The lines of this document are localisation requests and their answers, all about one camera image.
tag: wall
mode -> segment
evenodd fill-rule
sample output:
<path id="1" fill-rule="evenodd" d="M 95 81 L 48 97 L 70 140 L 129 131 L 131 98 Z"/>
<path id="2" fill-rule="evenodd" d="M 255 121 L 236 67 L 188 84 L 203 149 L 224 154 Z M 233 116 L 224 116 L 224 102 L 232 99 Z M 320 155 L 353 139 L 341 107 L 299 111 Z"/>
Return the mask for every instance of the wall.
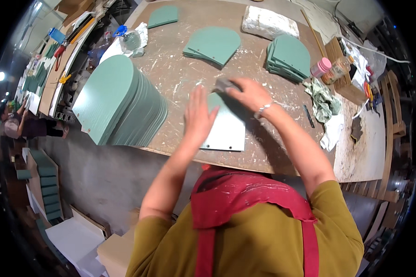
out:
<path id="1" fill-rule="evenodd" d="M 309 1 L 330 13 L 333 13 L 337 4 L 337 0 Z M 384 11 L 376 0 L 342 0 L 338 4 L 337 10 L 353 21 L 363 33 L 367 33 L 384 18 Z M 343 19 L 338 12 L 336 12 L 336 15 Z"/>
<path id="2" fill-rule="evenodd" d="M 55 13 L 63 18 L 66 17 L 66 14 L 52 10 L 52 8 L 54 8 L 60 0 L 44 0 L 43 2 L 45 4 L 42 5 L 33 25 L 28 28 L 23 41 L 21 41 L 22 34 L 30 16 L 28 12 L 20 20 L 13 36 L 11 37 L 11 44 L 15 45 L 15 47 L 20 49 L 24 54 L 30 55 L 31 52 L 33 52 L 47 36 L 50 28 L 59 28 L 61 26 L 62 20 L 59 19 Z"/>

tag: pink jar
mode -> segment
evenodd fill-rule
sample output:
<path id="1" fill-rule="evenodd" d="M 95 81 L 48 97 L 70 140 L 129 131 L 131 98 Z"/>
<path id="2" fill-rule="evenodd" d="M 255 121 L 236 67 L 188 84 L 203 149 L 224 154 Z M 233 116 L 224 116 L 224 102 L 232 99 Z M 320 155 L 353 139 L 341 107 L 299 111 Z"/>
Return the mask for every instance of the pink jar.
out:
<path id="1" fill-rule="evenodd" d="M 310 69 L 311 75 L 316 78 L 321 77 L 325 72 L 331 68 L 331 62 L 327 58 L 321 58 L 317 64 L 313 65 Z"/>

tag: olive green shirt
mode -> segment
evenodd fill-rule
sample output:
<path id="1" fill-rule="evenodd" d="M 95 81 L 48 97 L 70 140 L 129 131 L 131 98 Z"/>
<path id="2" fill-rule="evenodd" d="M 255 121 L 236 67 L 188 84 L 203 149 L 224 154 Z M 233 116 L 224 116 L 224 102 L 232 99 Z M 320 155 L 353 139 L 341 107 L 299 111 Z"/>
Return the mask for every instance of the olive green shirt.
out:
<path id="1" fill-rule="evenodd" d="M 364 245 L 339 184 L 320 184 L 310 203 L 318 219 L 319 276 L 355 276 Z M 193 277 L 196 256 L 191 205 L 174 225 L 146 217 L 136 227 L 126 277 Z M 216 228 L 213 276 L 303 276 L 301 222 L 270 203 L 234 214 Z"/>

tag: ceiling light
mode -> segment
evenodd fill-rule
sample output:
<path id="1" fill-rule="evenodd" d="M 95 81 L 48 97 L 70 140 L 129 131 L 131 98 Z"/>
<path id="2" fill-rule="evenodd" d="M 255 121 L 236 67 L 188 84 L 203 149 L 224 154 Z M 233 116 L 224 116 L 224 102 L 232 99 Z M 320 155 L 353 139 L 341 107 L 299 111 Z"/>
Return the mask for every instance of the ceiling light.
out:
<path id="1" fill-rule="evenodd" d="M 5 73 L 0 71 L 0 81 L 5 80 Z"/>

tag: white wire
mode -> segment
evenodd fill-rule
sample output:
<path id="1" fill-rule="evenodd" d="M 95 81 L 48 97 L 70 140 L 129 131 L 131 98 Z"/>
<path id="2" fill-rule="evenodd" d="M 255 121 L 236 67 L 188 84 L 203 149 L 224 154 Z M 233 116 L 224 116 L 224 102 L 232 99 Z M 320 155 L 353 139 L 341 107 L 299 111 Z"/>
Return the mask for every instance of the white wire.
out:
<path id="1" fill-rule="evenodd" d="M 368 103 L 368 99 L 367 101 L 365 101 L 365 103 L 362 105 L 362 108 L 359 110 L 359 112 L 357 114 L 355 114 L 354 116 L 351 117 L 351 120 L 357 118 L 359 116 L 359 114 L 362 112 L 362 110 L 365 108 L 365 105 Z"/>
<path id="2" fill-rule="evenodd" d="M 363 47 L 363 46 L 360 46 L 359 44 L 357 44 L 357 43 L 354 43 L 354 42 L 352 42 L 352 41 L 350 41 L 349 39 L 347 39 L 347 38 L 344 38 L 344 37 L 342 37 L 344 40 L 346 40 L 346 41 L 348 41 L 349 43 L 351 43 L 351 44 L 353 44 L 353 45 L 355 45 L 356 47 L 359 47 L 359 48 L 362 48 L 362 49 L 366 49 L 366 50 L 370 50 L 370 51 L 373 51 L 373 52 L 376 52 L 376 53 L 378 53 L 378 54 L 380 54 L 380 55 L 382 55 L 382 56 L 384 56 L 384 57 L 386 57 L 386 58 L 388 58 L 388 59 L 390 59 L 390 60 L 392 60 L 392 61 L 395 61 L 395 62 L 397 62 L 397 63 L 411 63 L 410 61 L 400 61 L 400 60 L 397 60 L 397 59 L 395 59 L 395 58 L 392 58 L 392 57 L 390 57 L 390 56 L 387 56 L 387 55 L 385 55 L 384 53 L 381 53 L 381 52 L 379 52 L 379 51 L 376 51 L 376 50 L 373 50 L 373 49 L 370 49 L 370 48 L 367 48 L 367 47 Z"/>

